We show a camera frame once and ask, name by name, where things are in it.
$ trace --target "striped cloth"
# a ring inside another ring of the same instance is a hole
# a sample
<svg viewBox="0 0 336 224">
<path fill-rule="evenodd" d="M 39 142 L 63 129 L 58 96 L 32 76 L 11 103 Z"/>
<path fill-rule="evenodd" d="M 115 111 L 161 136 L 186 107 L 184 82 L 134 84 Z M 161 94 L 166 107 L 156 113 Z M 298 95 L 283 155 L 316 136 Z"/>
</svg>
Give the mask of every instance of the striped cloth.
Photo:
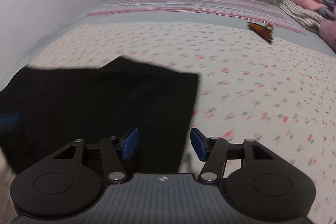
<svg viewBox="0 0 336 224">
<path fill-rule="evenodd" d="M 256 0 L 108 0 L 86 16 L 131 12 L 194 12 L 242 18 L 303 33 L 274 10 L 272 5 Z"/>
<path fill-rule="evenodd" d="M 317 12 L 305 9 L 290 0 L 283 0 L 279 7 L 305 29 L 319 33 L 323 17 Z"/>
</svg>

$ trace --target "gray gripper base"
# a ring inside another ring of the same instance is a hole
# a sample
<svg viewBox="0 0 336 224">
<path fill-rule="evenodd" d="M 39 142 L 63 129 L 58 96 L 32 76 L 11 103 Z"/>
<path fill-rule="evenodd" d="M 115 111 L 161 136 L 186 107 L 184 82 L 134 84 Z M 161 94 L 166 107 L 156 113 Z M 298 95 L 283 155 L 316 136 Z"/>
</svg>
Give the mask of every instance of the gray gripper base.
<svg viewBox="0 0 336 224">
<path fill-rule="evenodd" d="M 270 224 L 244 216 L 232 208 L 215 186 L 195 181 L 192 174 L 135 174 L 125 184 L 110 185 L 86 211 L 63 220 L 35 220 L 26 216 L 13 224 Z M 306 218 L 282 222 L 312 224 Z"/>
</svg>

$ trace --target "floral pattern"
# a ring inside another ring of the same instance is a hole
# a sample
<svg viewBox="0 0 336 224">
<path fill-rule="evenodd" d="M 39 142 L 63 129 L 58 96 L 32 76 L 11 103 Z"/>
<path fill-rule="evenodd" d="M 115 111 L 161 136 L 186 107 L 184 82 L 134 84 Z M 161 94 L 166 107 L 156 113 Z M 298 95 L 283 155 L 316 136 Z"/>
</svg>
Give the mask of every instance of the floral pattern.
<svg viewBox="0 0 336 224">
<path fill-rule="evenodd" d="M 82 25 L 31 66 L 101 67 L 120 55 L 200 75 L 190 127 L 233 143 L 253 138 L 305 172 L 317 195 L 309 217 L 336 220 L 336 59 L 249 30 L 192 22 Z M 199 162 L 189 142 L 191 168 Z M 226 176 L 238 168 L 228 161 Z"/>
</svg>

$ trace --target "brown object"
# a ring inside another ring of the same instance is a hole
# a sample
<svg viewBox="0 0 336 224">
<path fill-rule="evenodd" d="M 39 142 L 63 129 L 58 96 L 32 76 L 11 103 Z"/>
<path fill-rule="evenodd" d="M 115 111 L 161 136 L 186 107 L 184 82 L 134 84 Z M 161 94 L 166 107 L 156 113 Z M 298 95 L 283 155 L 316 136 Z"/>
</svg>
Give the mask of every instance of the brown object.
<svg viewBox="0 0 336 224">
<path fill-rule="evenodd" d="M 265 26 L 259 25 L 257 23 L 249 22 L 248 27 L 265 39 L 269 44 L 272 44 L 272 31 L 273 25 L 267 24 Z"/>
</svg>

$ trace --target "black and white striped fabric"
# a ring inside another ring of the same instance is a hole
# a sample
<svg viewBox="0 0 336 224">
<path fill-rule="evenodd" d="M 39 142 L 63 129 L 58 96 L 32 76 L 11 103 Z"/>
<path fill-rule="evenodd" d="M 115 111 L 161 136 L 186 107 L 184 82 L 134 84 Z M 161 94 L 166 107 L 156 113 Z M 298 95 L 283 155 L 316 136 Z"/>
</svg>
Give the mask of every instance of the black and white striped fabric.
<svg viewBox="0 0 336 224">
<path fill-rule="evenodd" d="M 283 0 L 279 7 L 305 29 L 319 33 L 323 17 L 317 12 L 305 9 L 290 0 Z"/>
</svg>

